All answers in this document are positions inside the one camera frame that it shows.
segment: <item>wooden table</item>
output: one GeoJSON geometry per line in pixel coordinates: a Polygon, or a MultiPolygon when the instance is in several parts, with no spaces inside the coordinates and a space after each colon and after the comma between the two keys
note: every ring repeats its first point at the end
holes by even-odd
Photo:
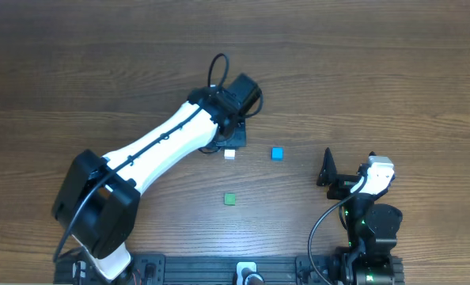
{"type": "MultiPolygon", "coordinates": [[[[0,0],[0,282],[52,281],[71,160],[166,120],[220,51],[228,82],[245,72],[265,94],[248,147],[156,181],[130,250],[305,254],[333,203],[315,185],[324,148],[342,173],[374,150],[396,165],[381,202],[404,213],[407,284],[470,284],[470,0],[0,0]]],[[[316,236],[316,253],[347,242],[336,215],[316,236]]]]}

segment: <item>wooden surface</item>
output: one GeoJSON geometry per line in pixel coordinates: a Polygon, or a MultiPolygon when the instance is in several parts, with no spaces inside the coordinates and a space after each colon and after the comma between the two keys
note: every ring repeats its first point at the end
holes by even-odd
{"type": "MultiPolygon", "coordinates": [[[[0,0],[0,282],[51,282],[51,205],[75,155],[172,115],[228,52],[265,105],[235,161],[188,155],[142,197],[130,250],[293,256],[342,173],[396,165],[407,284],[470,284],[470,0],[0,0]],[[270,160],[272,146],[284,161],[270,160]],[[223,194],[237,205],[223,205],[223,194]]],[[[336,215],[317,253],[346,244],[336,215]]],[[[74,247],[69,241],[67,247],[74,247]]]]}

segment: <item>robotic arm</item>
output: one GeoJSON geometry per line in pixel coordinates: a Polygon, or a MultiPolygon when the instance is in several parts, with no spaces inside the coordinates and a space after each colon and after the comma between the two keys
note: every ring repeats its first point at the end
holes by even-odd
{"type": "Polygon", "coordinates": [[[54,262],[70,234],[86,249],[92,265],[108,282],[131,263],[124,241],[135,224],[140,196],[166,170],[216,137],[229,138],[240,119],[262,96],[258,85],[241,74],[228,87],[193,90],[169,120],[129,146],[97,157],[85,150],[73,161],[52,208],[66,228],[54,262]]]}

